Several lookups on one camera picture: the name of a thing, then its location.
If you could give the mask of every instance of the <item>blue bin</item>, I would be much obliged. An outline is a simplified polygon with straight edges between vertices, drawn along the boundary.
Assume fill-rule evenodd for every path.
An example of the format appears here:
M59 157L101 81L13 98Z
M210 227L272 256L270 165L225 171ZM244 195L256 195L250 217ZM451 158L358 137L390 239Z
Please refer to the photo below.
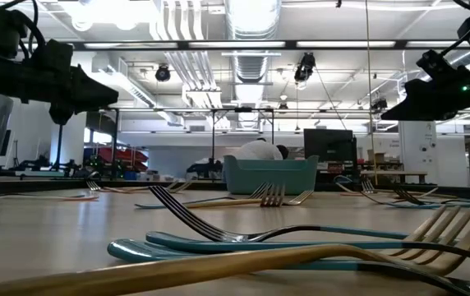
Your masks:
M262 183L269 182L284 184L286 194L297 195L314 190L318 159L313 155L307 160L237 160L225 155L223 169L232 194L251 194Z
M127 180L127 181L136 181L136 172L126 171L123 174L123 178L124 178L124 180Z

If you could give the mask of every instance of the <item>dark hair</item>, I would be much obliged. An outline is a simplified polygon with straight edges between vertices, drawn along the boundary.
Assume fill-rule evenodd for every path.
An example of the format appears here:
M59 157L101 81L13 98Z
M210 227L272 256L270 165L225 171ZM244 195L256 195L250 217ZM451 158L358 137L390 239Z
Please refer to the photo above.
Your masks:
M277 149L279 149L279 152L283 156L283 160L288 158L288 154L289 154L288 148L286 148L283 145L277 145Z

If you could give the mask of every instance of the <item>table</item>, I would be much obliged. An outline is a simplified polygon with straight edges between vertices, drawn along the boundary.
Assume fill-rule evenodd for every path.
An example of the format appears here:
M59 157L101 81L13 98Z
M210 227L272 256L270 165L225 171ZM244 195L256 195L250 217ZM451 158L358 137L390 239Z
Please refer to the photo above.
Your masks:
M361 171L361 175L373 175L375 174L374 171ZM427 172L414 172L414 171L377 171L378 175L391 175L391 176L399 176L399 181L403 184L405 183L406 176L418 176L419 183L425 183L425 176L427 176Z
M86 190L49 192L76 195ZM185 191L181 200L221 197L226 192ZM117 238L144 239L149 230L202 239L167 210L134 210L133 203L155 203L149 193L101 193L96 202L0 199L0 281L125 264L106 252ZM290 224L327 224L378 230L413 231L431 210L386 209L364 197L318 192L301 206L194 210L201 218L234 232L257 232ZM346 234L302 232L279 240L376 240ZM470 261L452 276L470 279ZM439 296L427 284L350 271L262 271L144 294L169 295L363 295Z

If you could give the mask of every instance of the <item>white shirt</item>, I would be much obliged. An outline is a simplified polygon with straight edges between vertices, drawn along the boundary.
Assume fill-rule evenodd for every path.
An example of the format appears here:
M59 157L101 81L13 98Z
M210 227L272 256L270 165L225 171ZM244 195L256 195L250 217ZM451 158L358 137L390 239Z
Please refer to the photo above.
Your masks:
M265 141L251 141L232 153L238 160L283 160L279 149Z

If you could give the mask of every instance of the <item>cardboard box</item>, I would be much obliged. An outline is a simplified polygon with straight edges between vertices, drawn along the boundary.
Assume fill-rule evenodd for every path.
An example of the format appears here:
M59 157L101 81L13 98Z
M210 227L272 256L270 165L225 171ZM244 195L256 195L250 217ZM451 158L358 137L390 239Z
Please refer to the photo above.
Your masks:
M374 162L374 158L376 158L376 163L384 163L385 162L385 153L384 152L376 152L376 157L374 157L374 151L369 149L368 151L368 161Z

